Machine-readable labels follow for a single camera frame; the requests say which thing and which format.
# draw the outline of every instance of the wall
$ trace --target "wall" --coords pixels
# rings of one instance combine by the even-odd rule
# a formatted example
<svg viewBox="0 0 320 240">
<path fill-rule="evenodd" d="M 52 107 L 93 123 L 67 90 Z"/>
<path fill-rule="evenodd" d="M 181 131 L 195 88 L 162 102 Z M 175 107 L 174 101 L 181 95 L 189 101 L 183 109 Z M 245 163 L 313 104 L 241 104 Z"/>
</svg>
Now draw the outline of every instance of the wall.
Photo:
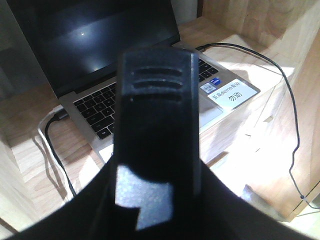
<svg viewBox="0 0 320 240">
<path fill-rule="evenodd" d="M 183 24 L 197 17 L 198 0 L 171 0 L 177 24 Z"/>
</svg>

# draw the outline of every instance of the wooden desk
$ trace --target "wooden desk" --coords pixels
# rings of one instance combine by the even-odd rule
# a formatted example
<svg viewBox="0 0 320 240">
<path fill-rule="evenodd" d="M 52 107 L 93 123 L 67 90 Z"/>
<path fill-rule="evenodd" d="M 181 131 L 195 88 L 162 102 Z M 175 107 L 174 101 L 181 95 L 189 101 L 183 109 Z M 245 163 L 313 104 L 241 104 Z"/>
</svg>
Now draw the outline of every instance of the wooden desk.
<svg viewBox="0 0 320 240">
<path fill-rule="evenodd" d="M 278 62 L 290 79 L 296 74 L 296 63 L 203 17 L 180 26 L 179 30 L 181 38 L 194 47 L 211 42 L 240 44 Z M 273 118 L 284 97 L 285 88 L 281 82 L 282 77 L 275 67 L 249 54 L 227 48 L 212 48 L 205 54 L 261 89 L 261 94 L 252 101 L 216 122 L 200 135 L 201 158 L 214 169 L 215 166 L 219 166 L 214 163 L 226 161 L 226 158 L 219 161 L 222 156 L 230 156 L 227 152 L 232 152 L 237 146 L 243 147 L 241 143 L 244 139 L 249 139 L 251 136 L 255 142 L 261 140 L 259 131 L 255 129 L 261 129 L 260 125 Z M 0 103 L 1 130 L 11 147 L 40 219 L 62 206 L 66 198 L 62 176 L 53 165 L 37 133 L 37 125 L 41 118 L 58 104 L 48 84 Z M 76 191 L 80 191 L 103 166 L 102 162 L 70 119 L 53 123 L 49 134 Z M 244 154 L 237 158 L 238 162 L 245 160 L 246 154 L 259 146 L 257 144 L 243 151 Z M 228 171 L 221 176 L 232 177 Z M 273 188 L 274 185 L 270 184 L 269 190 L 272 191 Z M 288 199 L 292 199 L 290 205 L 285 210 L 280 209 L 278 206 L 287 203 Z M 285 195 L 282 203 L 274 206 L 287 217 L 299 202 L 296 194 Z"/>
</svg>

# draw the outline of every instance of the light wood surface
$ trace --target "light wood surface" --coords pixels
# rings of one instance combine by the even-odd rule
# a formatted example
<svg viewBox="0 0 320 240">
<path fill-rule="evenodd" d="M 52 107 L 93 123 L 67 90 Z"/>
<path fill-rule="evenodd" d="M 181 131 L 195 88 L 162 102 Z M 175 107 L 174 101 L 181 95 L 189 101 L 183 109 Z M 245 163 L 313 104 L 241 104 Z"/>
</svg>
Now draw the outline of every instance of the light wood surface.
<svg viewBox="0 0 320 240">
<path fill-rule="evenodd" d="M 38 220 L 15 157 L 0 131 L 0 239 Z"/>
<path fill-rule="evenodd" d="M 182 39 L 192 46 L 208 42 L 238 43 L 275 59 L 291 78 L 296 74 L 294 61 L 203 17 L 180 26 L 179 30 Z M 273 105 L 280 104 L 283 86 L 280 83 L 282 77 L 274 67 L 251 55 L 225 48 L 209 49 L 205 54 L 263 90 L 253 101 L 238 108 L 200 136 L 201 158 L 209 162 L 232 142 L 235 145 L 243 142 L 246 133 L 252 133 L 255 125 L 263 123 L 273 111 L 276 112 L 278 106 Z M 38 122 L 58 104 L 48 84 L 0 103 L 0 127 L 40 218 L 52 213 L 66 201 L 62 177 L 37 133 Z M 221 139 L 226 139 L 223 140 L 224 147 L 221 145 L 218 152 L 212 150 L 217 145 L 217 131 L 224 134 L 219 136 Z M 102 167 L 101 161 L 70 119 L 53 123 L 49 134 L 76 191 L 80 191 Z M 274 189 L 275 185 L 271 182 L 268 187 Z M 287 203 L 291 198 L 296 199 L 296 194 L 286 195 L 277 204 Z M 291 213 L 297 204 L 288 207 L 287 211 Z"/>
<path fill-rule="evenodd" d="M 303 62 L 320 26 L 319 12 L 320 0 L 204 0 L 202 15 Z"/>
<path fill-rule="evenodd" d="M 296 153 L 293 175 L 302 193 L 312 201 L 320 194 L 320 32 L 313 42 L 293 87 L 297 103 L 300 149 Z M 293 219 L 305 207 L 289 178 L 291 153 L 296 133 L 291 99 L 285 99 L 274 119 L 263 148 L 253 156 L 254 173 L 248 184 L 278 211 Z"/>
</svg>

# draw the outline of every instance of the intel sticker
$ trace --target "intel sticker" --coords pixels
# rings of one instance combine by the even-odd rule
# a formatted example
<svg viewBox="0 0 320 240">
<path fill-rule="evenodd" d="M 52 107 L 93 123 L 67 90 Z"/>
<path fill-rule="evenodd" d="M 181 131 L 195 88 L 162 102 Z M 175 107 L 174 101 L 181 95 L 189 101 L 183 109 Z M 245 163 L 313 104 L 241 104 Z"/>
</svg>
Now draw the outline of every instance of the intel sticker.
<svg viewBox="0 0 320 240">
<path fill-rule="evenodd" d="M 213 83 L 215 86 L 218 86 L 219 84 L 222 83 L 222 81 L 217 77 L 215 77 L 214 79 L 210 80 L 210 82 Z"/>
<path fill-rule="evenodd" d="M 216 90 L 214 86 L 212 86 L 209 82 L 206 84 L 202 85 L 200 87 L 203 91 L 205 91 L 207 94 L 211 93 L 212 91 Z"/>
<path fill-rule="evenodd" d="M 226 110 L 232 110 L 258 92 L 239 79 L 235 79 L 214 91 L 208 98 Z"/>
</svg>

